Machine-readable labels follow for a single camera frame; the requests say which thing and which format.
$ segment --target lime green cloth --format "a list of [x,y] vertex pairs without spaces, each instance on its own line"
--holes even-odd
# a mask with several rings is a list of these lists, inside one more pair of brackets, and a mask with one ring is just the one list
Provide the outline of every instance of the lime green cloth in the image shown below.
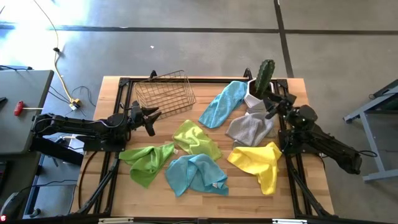
[[173,151],[174,143],[159,147],[148,146],[120,152],[119,159],[131,165],[131,179],[148,188]]
[[186,120],[174,133],[174,142],[189,154],[206,154],[214,161],[221,157],[221,151],[202,129],[193,121]]

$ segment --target wire basket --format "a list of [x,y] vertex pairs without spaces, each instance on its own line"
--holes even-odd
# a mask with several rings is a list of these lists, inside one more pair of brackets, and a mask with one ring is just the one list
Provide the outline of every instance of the wire basket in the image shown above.
[[159,107],[162,114],[158,119],[188,111],[197,101],[183,70],[149,78],[134,87],[141,106]]

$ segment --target plant pot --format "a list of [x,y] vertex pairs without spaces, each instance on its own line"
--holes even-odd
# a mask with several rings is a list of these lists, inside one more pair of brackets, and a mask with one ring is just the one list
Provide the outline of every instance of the plant pot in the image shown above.
[[[257,110],[266,110],[266,106],[264,105],[264,102],[262,100],[257,99],[255,96],[250,94],[250,86],[254,85],[256,82],[256,79],[248,81],[248,89],[246,90],[246,95],[244,96],[244,102],[248,106],[248,108],[254,108]],[[272,83],[269,83],[269,89],[271,89],[271,92],[275,92],[274,86]]]

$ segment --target concrete floor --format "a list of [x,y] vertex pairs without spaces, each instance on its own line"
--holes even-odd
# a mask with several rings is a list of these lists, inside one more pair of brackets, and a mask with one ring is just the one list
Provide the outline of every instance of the concrete floor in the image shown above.
[[[52,69],[55,34],[43,30],[48,21],[35,5],[12,2],[0,21],[26,26],[0,30],[0,64]],[[58,25],[277,28],[272,0],[38,2]],[[280,5],[286,29],[398,30],[396,1],[280,0]],[[279,34],[58,33],[65,54],[58,63],[60,73],[70,90],[88,86],[94,101],[104,75],[146,76],[153,69],[158,73],[184,69],[188,75],[241,76],[246,67],[255,71],[262,60],[273,58],[274,77],[287,77]],[[287,35],[287,43],[294,75],[305,79],[318,124],[357,150],[369,150],[360,121],[345,124],[342,117],[367,102],[370,93],[398,78],[397,36],[292,34]],[[61,91],[57,78],[52,86]],[[76,96],[87,102],[84,90]],[[92,118],[94,107],[87,103],[83,109],[85,118]],[[69,110],[49,95],[46,112]],[[69,116],[84,118],[81,113]],[[374,159],[363,159],[362,174],[375,172]],[[398,178],[364,184],[360,175],[348,175],[329,159],[325,163],[337,215],[398,220]]]

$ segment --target wooden tabletop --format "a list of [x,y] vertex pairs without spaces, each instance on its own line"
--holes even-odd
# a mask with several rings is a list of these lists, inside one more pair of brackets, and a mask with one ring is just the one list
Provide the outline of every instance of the wooden tabletop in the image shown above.
[[[113,113],[119,78],[120,77],[104,77],[94,119],[107,118]],[[295,105],[300,106],[308,104],[304,80],[301,78],[289,78],[287,81],[289,84],[289,92],[297,96]],[[167,161],[166,165],[164,165],[148,189],[143,188],[130,179],[130,166],[121,161],[114,193],[112,216],[218,218],[294,217],[289,179],[287,177],[286,163],[283,157],[278,161],[279,173],[276,193],[269,196],[265,196],[261,193],[257,177],[241,171],[226,160],[232,151],[233,140],[227,137],[225,132],[233,119],[245,114],[246,105],[244,103],[238,109],[234,110],[219,128],[208,129],[198,122],[200,115],[204,112],[206,107],[217,94],[221,93],[226,85],[227,83],[191,83],[197,99],[197,102],[193,105],[193,109],[156,121],[154,124],[156,135],[154,137],[149,137],[145,128],[139,128],[137,131],[132,132],[132,138],[127,143],[126,149],[135,149],[144,146],[161,146],[172,142],[173,133],[186,119],[190,119],[199,125],[221,149],[223,157],[217,160],[217,164],[228,176],[226,184],[229,187],[229,195],[222,196],[201,193],[188,189],[181,197],[176,198],[173,190],[166,181],[165,170],[170,161],[186,154],[184,151],[179,150],[178,155],[173,154]],[[274,129],[259,146],[265,146],[271,141],[278,143],[277,131],[279,127],[279,121],[276,120]],[[82,168],[87,158],[88,156],[85,156],[81,166]],[[83,183],[78,183],[82,184],[82,203],[88,200],[98,186],[103,158],[103,152],[97,153],[88,164]],[[323,207],[330,213],[333,213],[326,175],[320,158],[303,154],[303,164],[308,188]],[[104,208],[107,194],[108,187],[104,191],[101,211]],[[301,192],[298,192],[298,196],[303,210]],[[71,212],[75,212],[77,209],[76,190]]]

